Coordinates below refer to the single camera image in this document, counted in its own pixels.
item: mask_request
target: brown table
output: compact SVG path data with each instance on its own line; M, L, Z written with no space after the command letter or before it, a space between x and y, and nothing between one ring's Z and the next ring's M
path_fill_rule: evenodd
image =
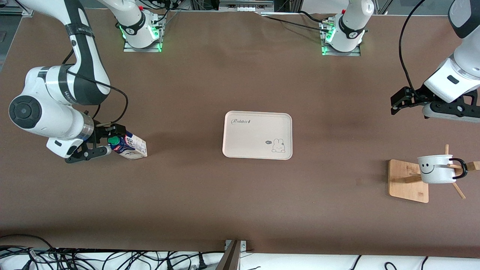
M390 96L407 83L397 51L404 17L374 16L355 58L322 56L318 32L250 12L182 12L162 53L123 53L110 11L88 15L111 83L130 98L121 124L147 141L149 157L68 165L46 138L11 123L6 110L27 71L70 50L60 22L23 19L0 74L2 234L64 247L216 250L240 238L256 252L480 254L479 175L459 181L466 200L441 184L428 204L387 194L390 159L415 162L445 143L480 158L480 125L425 120L420 107L390 115ZM446 17L412 18L404 49L414 84L459 43ZM98 119L122 108L112 92ZM293 157L224 157L230 110L290 114Z

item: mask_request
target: smiley face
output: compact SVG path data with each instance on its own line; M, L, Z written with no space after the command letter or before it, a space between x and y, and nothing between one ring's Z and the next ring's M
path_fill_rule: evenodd
M429 174L435 169L435 165L431 165L428 163L422 163L420 164L420 171L423 174Z

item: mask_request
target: mug handle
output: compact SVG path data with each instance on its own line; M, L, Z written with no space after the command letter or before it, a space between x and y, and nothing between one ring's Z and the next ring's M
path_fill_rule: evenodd
M465 161L461 160L461 159L457 159L457 158L451 158L449 160L455 160L455 161L458 161L460 162L460 165L462 166L462 174L459 175L459 176L454 176L452 177L453 179L460 179L460 178L464 178L467 173L468 173L468 170L467 170L467 165L465 164Z

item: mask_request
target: green cap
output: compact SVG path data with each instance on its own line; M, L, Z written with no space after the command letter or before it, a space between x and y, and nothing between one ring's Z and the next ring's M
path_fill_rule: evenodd
M108 143L111 145L117 145L120 143L120 138L118 137L110 137L107 139Z

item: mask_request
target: white mug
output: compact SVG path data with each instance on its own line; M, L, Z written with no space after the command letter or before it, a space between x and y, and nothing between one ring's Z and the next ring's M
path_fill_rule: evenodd
M421 180L428 184L455 183L457 179L467 175L467 166L461 159L453 158L452 155L435 155L419 157ZM455 176L455 169L449 168L448 164L453 161L460 162L462 174Z

